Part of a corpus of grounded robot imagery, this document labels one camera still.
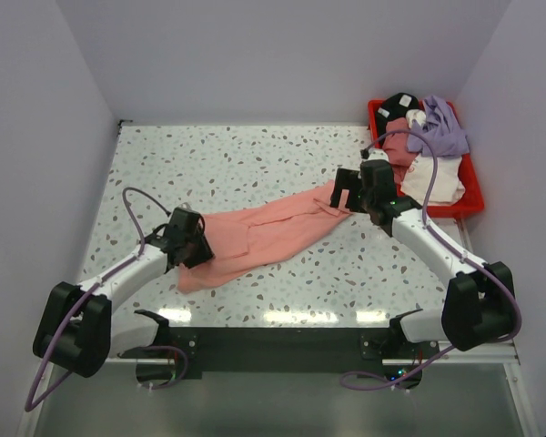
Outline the salmon pink t shirt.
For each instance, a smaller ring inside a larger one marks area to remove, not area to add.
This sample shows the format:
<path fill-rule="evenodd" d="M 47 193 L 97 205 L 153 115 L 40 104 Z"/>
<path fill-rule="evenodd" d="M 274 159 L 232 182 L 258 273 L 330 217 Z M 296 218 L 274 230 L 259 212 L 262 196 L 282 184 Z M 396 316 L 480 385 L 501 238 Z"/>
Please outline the salmon pink t shirt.
<path fill-rule="evenodd" d="M 214 258 L 193 269 L 178 268 L 178 291 L 214 289 L 251 270 L 276 264 L 325 238 L 347 217 L 329 211 L 334 189 L 323 186 L 257 208 L 205 216 L 207 241 Z"/>

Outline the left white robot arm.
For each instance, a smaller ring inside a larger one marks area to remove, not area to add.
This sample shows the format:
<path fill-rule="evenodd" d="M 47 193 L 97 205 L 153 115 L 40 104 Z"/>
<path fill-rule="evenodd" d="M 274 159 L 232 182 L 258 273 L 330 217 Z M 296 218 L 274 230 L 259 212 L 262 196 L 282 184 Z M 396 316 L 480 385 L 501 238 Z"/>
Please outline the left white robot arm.
<path fill-rule="evenodd" d="M 51 290 L 33 342 L 35 356 L 88 378 L 112 350 L 114 311 L 148 283 L 177 266 L 196 267 L 214 258 L 203 216 L 175 208 L 143 244 L 99 276 Z"/>

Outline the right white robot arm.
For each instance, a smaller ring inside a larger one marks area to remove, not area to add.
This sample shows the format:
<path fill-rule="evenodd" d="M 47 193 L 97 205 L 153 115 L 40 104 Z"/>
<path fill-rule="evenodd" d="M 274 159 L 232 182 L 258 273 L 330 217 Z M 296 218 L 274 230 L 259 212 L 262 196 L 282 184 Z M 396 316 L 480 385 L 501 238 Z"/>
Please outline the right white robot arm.
<path fill-rule="evenodd" d="M 440 310 L 414 310 L 389 324 L 389 351 L 409 357 L 420 342 L 447 341 L 459 351 L 515 337 L 522 324 L 511 270 L 474 256 L 445 234 L 415 199 L 399 195 L 391 165 L 369 160 L 338 169 L 332 207 L 365 213 L 417 255 L 445 285 Z"/>

